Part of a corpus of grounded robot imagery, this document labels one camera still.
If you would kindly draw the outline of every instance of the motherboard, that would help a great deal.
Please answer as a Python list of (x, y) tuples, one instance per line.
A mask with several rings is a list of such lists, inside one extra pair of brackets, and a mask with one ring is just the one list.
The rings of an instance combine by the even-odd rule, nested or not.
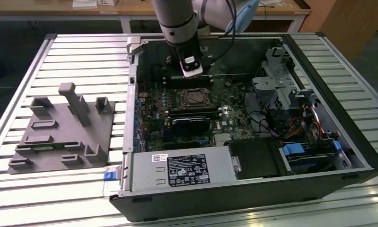
[(139, 93), (148, 151), (223, 146), (255, 137), (244, 112), (245, 83), (207, 76), (200, 83), (207, 87), (169, 89), (176, 86), (169, 82), (150, 84)]

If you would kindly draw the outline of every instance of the wooden table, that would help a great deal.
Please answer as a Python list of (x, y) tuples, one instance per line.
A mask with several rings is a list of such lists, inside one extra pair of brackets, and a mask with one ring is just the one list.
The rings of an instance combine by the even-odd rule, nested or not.
[[(309, 9), (303, 9), (295, 0), (259, 7), (255, 20), (291, 20), (288, 32), (299, 32)], [(152, 1), (119, 0), (116, 6), (74, 10), (72, 0), (0, 0), (0, 21), (43, 20), (119, 20), (124, 33), (132, 33), (131, 20), (156, 20)]]

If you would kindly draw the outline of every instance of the white label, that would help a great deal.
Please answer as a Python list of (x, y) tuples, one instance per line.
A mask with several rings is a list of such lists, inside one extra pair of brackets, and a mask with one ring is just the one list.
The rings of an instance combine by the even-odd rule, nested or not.
[(116, 11), (100, 11), (100, 14), (118, 14)]
[(168, 158), (168, 154), (154, 155), (152, 161), (154, 162), (165, 162)]

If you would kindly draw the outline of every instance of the blue tab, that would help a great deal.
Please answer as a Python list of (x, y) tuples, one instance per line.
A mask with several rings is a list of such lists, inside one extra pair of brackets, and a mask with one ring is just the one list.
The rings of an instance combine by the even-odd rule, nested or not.
[(116, 170), (104, 173), (104, 181), (116, 181), (116, 180), (118, 180)]
[(343, 150), (341, 143), (337, 140), (333, 142), (333, 145), (337, 151)]
[(284, 146), (284, 155), (291, 155), (291, 150), (287, 146)]
[(305, 151), (304, 151), (301, 143), (291, 143), (285, 145), (284, 154), (287, 156), (292, 154), (303, 154), (303, 153), (305, 153)]

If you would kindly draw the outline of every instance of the warning label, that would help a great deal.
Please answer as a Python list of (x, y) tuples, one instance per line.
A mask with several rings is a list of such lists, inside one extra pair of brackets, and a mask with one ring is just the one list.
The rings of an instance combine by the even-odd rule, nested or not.
[(207, 156), (169, 157), (168, 183), (171, 187), (211, 183)]

